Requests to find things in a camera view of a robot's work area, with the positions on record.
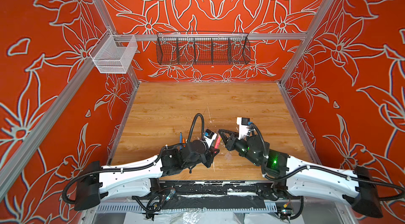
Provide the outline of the pink marker pen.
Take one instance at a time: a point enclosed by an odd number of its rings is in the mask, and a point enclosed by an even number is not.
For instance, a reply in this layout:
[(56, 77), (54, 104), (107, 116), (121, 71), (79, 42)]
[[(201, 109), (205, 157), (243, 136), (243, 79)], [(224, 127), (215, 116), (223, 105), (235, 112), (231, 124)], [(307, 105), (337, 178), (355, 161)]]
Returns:
[(220, 136), (220, 135), (217, 135), (216, 141), (215, 141), (215, 145), (214, 145), (214, 148), (215, 148), (215, 149), (218, 149), (218, 147), (219, 147), (219, 145), (220, 145), (220, 142), (221, 142), (221, 136)]

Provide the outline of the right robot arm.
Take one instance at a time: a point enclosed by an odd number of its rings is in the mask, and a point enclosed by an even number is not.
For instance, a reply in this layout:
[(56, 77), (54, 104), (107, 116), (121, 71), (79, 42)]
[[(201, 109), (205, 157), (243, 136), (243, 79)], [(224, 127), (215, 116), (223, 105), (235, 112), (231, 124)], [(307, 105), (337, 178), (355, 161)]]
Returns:
[(270, 149), (263, 136), (253, 130), (244, 136), (224, 129), (218, 133), (227, 150), (236, 151), (260, 167), (262, 176), (273, 183), (275, 198), (312, 197), (341, 202), (364, 216), (382, 218), (382, 202), (405, 197), (404, 187), (372, 180), (364, 167), (343, 170), (306, 162)]

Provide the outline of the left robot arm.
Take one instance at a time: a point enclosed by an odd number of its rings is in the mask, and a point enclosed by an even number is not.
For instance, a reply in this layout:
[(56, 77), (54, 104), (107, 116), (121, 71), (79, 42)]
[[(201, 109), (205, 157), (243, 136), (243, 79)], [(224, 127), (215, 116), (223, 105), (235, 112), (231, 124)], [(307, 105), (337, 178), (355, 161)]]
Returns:
[(199, 164), (210, 168), (218, 153), (219, 149), (194, 140), (162, 147), (159, 154), (148, 159), (119, 166), (101, 166), (94, 161), (67, 183), (61, 197), (75, 211), (93, 208), (103, 199), (145, 197), (151, 192), (153, 179), (191, 171)]

